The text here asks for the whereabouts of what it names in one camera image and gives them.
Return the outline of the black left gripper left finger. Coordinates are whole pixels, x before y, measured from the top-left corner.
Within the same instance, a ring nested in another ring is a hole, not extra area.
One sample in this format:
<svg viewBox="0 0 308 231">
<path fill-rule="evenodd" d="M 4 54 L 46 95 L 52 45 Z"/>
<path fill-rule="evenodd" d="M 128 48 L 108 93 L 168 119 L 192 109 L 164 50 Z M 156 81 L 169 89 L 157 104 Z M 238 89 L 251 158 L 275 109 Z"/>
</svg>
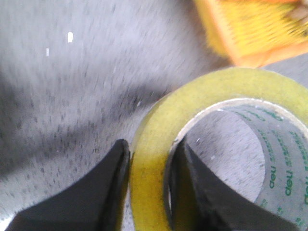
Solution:
<svg viewBox="0 0 308 231">
<path fill-rule="evenodd" d="M 119 231 L 130 151 L 116 140 L 103 160 L 67 189 L 18 212 L 8 231 Z"/>
</svg>

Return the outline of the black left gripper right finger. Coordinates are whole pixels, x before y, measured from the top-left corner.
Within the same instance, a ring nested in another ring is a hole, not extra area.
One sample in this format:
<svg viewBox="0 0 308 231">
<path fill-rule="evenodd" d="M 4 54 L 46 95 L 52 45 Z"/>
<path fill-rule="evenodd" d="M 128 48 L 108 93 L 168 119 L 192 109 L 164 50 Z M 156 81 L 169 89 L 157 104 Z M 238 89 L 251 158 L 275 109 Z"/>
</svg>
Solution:
<svg viewBox="0 0 308 231">
<path fill-rule="evenodd" d="M 250 202 L 217 177 L 185 139 L 176 147 L 170 176 L 175 231 L 296 231 L 297 226 Z"/>
</svg>

